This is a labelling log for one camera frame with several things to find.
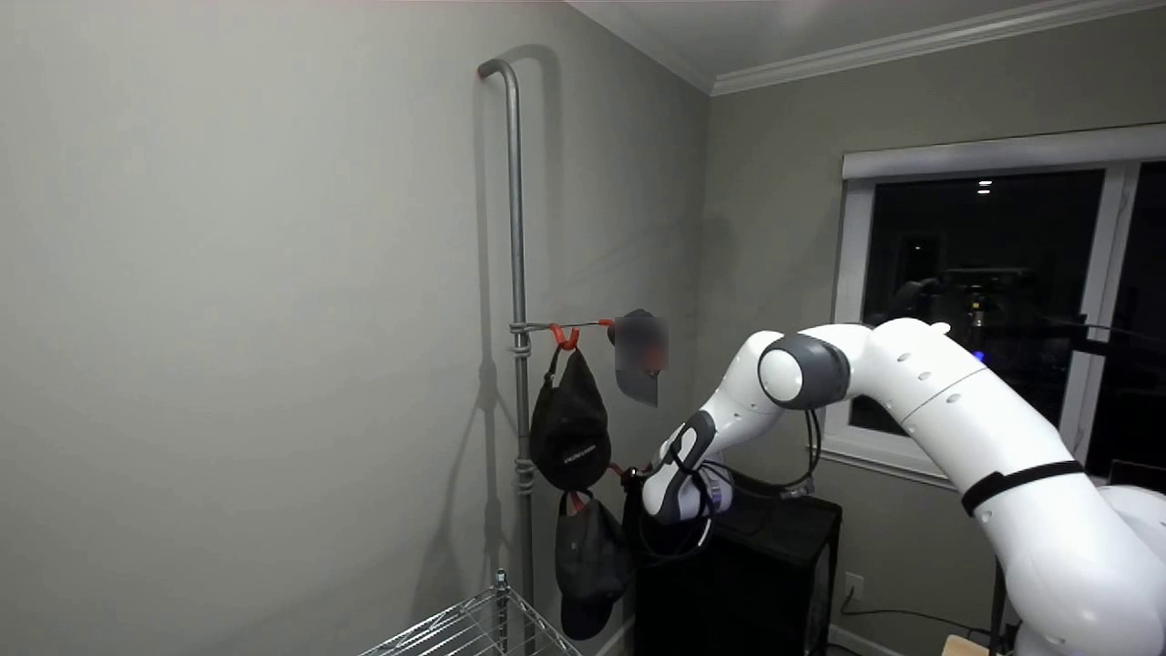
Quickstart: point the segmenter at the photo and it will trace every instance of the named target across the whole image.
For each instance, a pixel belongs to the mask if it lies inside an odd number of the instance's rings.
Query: metal rack
[[[360,656],[582,656],[519,593],[500,582],[487,593],[448,604]]]

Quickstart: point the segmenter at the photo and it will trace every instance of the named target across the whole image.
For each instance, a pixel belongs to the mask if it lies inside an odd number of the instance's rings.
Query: window
[[[1161,164],[1139,170],[1161,157],[1166,126],[844,157],[833,320],[947,320],[1088,470],[1153,479],[1161,450],[1127,414],[1148,413],[1148,390],[1166,399],[1166,376],[1130,372],[1166,337],[1166,299],[1144,284],[1161,280]],[[827,413],[827,452],[941,479],[863,399]]]

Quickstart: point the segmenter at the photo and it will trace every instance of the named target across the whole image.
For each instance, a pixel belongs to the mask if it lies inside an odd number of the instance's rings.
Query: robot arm
[[[949,479],[1005,574],[1019,654],[1161,656],[1166,496],[1097,487],[1060,435],[944,324],[750,337],[705,406],[659,446],[641,508],[659,521],[727,509],[731,484],[704,475],[705,458],[763,435],[778,408],[844,399],[875,399]]]

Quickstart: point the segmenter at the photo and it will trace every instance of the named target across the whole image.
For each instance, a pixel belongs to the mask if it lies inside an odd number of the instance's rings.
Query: metal pole
[[[533,601],[533,458],[529,458],[529,354],[533,337],[524,324],[524,209],[519,209],[519,95],[518,73],[502,58],[487,58],[476,65],[476,75],[502,75],[507,82],[507,170],[510,170],[510,303],[514,303],[514,436],[518,436],[518,589]]]

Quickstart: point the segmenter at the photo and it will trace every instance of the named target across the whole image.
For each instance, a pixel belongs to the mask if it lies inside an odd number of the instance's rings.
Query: window frame
[[[833,280],[833,320],[853,324],[863,315],[875,191],[880,184],[1101,168],[1104,186],[1101,186],[1097,231],[1094,231],[1088,271],[1080,288],[1080,317],[1085,324],[1112,324],[1118,284],[1123,284],[1130,214],[1135,199],[1135,170],[1144,162],[1161,162],[1161,157],[1166,157],[1166,123],[850,152],[840,162],[840,246],[839,246],[839,280]],[[1106,343],[1104,327],[1088,327],[1085,337],[1094,343]],[[1104,376],[1104,356],[1080,354],[1080,350],[1070,354],[1062,413],[1056,431],[1079,462],[1085,462],[1094,446],[1094,413],[1097,413],[1101,376]],[[912,436],[853,428],[850,402],[831,406],[822,413],[822,452],[833,458],[869,462],[879,470],[944,479],[941,468]]]

